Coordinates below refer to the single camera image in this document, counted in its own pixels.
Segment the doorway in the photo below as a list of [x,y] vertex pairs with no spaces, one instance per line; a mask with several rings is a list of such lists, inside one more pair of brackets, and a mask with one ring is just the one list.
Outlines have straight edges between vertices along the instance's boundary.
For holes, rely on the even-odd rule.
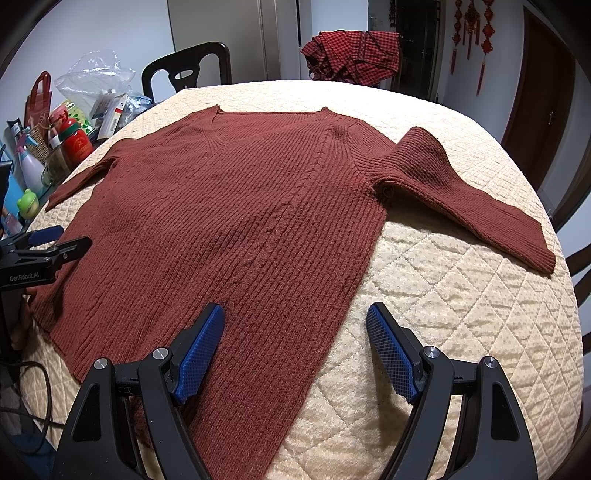
[[434,76],[441,5],[435,0],[397,0],[396,7],[402,51],[398,91],[426,100]]
[[538,190],[569,117],[575,62],[552,30],[525,7],[524,14],[521,74],[501,145]]

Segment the bed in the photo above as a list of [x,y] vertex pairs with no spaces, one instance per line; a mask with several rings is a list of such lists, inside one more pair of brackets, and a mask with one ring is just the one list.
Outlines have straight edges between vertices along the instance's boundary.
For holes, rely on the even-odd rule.
[[[215,104],[227,111],[316,111],[327,106],[363,119],[394,141],[421,126],[443,144],[464,181],[539,220],[557,258],[554,273],[545,277],[419,203],[390,208],[332,349],[265,479],[378,479],[410,408],[393,392],[381,366],[372,362],[364,318],[374,301],[383,301],[401,326],[450,358],[478,361],[493,355],[500,360],[524,413],[539,478],[547,479],[570,449],[580,411],[579,318],[550,221],[497,141],[458,112],[398,93],[333,82],[259,82],[177,93],[118,132],[74,173],[98,162],[121,138],[142,137]],[[89,186],[51,212],[41,212],[31,228],[67,227],[91,194]],[[47,367],[53,419],[65,422],[79,384],[37,327],[25,356]],[[29,369],[21,389],[30,410],[44,416],[43,376]],[[445,471],[459,408],[460,398],[455,397],[431,478]],[[53,445],[59,437],[59,430],[50,429]],[[148,473],[158,478],[153,452],[142,447],[142,454]]]

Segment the red shopping bag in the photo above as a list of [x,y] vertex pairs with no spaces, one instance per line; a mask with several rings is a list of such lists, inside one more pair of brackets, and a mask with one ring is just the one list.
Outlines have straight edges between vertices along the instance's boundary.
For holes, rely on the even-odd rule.
[[31,89],[31,94],[25,104],[25,127],[35,129],[41,134],[45,143],[49,135],[49,109],[51,106],[51,75],[45,71],[39,75],[39,78]]

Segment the plastic bag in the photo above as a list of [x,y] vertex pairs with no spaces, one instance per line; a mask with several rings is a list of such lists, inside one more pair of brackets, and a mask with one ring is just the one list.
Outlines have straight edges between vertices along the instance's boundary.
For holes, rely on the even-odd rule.
[[90,111],[103,93],[127,93],[135,70],[123,68],[112,50],[91,51],[59,77],[55,86],[60,93],[90,118]]
[[117,124],[116,131],[121,130],[135,117],[145,112],[151,103],[151,98],[146,97],[139,92],[129,92],[127,96],[127,103],[125,104],[123,112],[121,113],[121,118],[119,119],[119,123]]

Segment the blue gripper pad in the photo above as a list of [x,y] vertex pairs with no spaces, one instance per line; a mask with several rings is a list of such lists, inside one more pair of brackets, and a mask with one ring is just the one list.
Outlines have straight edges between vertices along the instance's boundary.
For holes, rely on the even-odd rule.
[[218,305],[205,321],[187,355],[179,365],[178,385],[174,390],[174,396],[180,404],[184,404],[189,397],[198,392],[209,362],[211,362],[222,337],[224,324],[223,310]]
[[372,305],[365,322],[369,341],[375,347],[396,393],[412,404],[418,397],[413,365],[382,313]]
[[39,245],[48,244],[59,240],[64,233],[61,225],[54,225],[43,230],[36,230],[29,235],[29,245],[31,247],[39,247]]

